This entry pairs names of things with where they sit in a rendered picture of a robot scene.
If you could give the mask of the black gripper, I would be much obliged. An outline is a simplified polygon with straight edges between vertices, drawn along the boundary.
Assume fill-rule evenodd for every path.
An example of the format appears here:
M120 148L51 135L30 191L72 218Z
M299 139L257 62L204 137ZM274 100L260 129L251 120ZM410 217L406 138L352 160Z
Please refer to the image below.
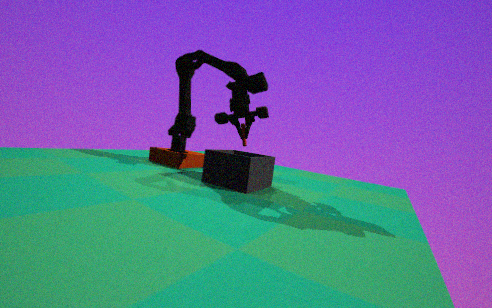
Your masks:
M232 98L240 99L240 97L244 97L244 94L235 95ZM218 124L226 124L230 122L232 125L235 125L241 140L242 140L242 132L241 132L241 126L240 126L240 122L238 121L238 118L245 118L245 136L247 139L250 127L252 123L255 122L254 117L258 116L260 119L269 117L267 106L256 107L255 111L249 111L249 104L247 104L247 109L244 109L244 107L236 108L233 109L233 113L234 114L226 114L226 112L215 113L214 120Z

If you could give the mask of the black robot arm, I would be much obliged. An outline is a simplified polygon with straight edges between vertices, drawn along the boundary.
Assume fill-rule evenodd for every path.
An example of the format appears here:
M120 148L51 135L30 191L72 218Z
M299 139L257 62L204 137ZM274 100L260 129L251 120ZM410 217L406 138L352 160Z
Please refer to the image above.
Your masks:
M194 62L193 60L197 61ZM253 95L268 91L269 89L267 79L263 72L249 76L246 70L237 62L223 61L213 55L207 54L203 50L197 50L179 56L175 62L179 77L179 106L174 125L168 130L169 135L172 136L169 151L188 153L185 151L186 141L187 138L191 138L197 126L197 118L191 114L191 79L195 71L203 63L223 71L229 78L235 80L234 82L229 81L225 85L226 88L231 90L232 97L244 94L244 97L240 97L240 99L231 98L229 100L231 112L236 108L244 107L244 109L247 109L247 104L250 104L250 97L247 91Z

